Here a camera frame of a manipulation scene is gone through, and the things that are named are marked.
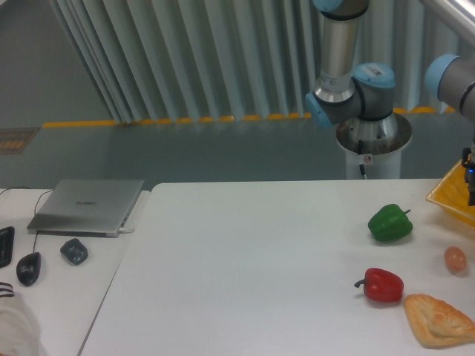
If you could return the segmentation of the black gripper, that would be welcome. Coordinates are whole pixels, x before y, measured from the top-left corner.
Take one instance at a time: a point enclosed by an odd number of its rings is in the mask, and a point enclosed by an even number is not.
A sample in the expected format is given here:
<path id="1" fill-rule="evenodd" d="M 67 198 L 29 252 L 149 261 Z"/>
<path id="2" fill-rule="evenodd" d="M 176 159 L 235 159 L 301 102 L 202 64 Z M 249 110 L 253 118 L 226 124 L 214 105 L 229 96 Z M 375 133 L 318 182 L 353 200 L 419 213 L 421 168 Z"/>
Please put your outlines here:
<path id="1" fill-rule="evenodd" d="M 468 205 L 475 206 L 474 161 L 471 159 L 471 153 L 471 148 L 462 149 L 461 166 L 465 169 L 464 181 L 468 186 Z"/>

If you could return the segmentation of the white sleeved forearm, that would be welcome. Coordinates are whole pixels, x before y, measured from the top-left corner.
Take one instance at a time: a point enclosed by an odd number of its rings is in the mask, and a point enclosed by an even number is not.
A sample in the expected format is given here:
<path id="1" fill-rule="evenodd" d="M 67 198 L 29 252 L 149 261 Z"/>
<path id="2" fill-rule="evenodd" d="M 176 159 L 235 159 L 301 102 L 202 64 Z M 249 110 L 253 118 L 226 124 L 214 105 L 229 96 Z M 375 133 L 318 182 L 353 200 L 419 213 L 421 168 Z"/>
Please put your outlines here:
<path id="1" fill-rule="evenodd" d="M 39 338 L 23 301 L 1 282 L 1 355 L 38 355 Z"/>

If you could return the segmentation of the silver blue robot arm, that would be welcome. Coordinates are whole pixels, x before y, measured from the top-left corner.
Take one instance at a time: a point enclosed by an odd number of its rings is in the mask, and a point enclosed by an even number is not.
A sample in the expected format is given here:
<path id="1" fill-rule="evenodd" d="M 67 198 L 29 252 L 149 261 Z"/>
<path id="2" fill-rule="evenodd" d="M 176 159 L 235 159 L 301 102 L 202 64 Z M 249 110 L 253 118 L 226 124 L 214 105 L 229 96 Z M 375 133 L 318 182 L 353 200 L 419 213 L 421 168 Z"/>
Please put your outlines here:
<path id="1" fill-rule="evenodd" d="M 473 1 L 420 1 L 474 47 Z M 400 177 L 401 154 L 412 137 L 407 119 L 393 112 L 395 75 L 383 64 L 352 69 L 359 19 L 370 1 L 313 1 L 324 17 L 321 72 L 306 95 L 307 109 L 321 127 L 337 125 L 337 143 L 346 155 L 347 179 Z M 474 59 L 445 54 L 425 74 L 425 85 L 440 102 L 474 123 Z M 474 206 L 474 134 L 460 168 Z"/>

